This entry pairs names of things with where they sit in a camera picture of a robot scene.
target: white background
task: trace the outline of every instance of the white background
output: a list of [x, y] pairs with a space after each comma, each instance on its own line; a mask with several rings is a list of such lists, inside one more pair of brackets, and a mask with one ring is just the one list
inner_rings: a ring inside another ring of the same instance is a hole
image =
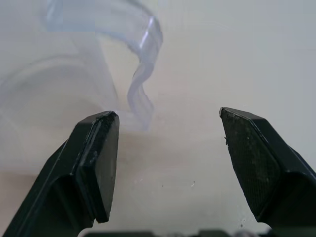
[[[158, 234], [266, 230], [254, 220], [234, 174], [219, 109], [267, 118], [316, 168], [316, 1], [142, 2], [164, 35], [145, 84], [156, 112], [149, 133], [120, 135], [111, 218], [94, 228]], [[124, 98], [137, 59], [120, 44], [103, 44]], [[0, 174], [0, 233], [33, 181]]]

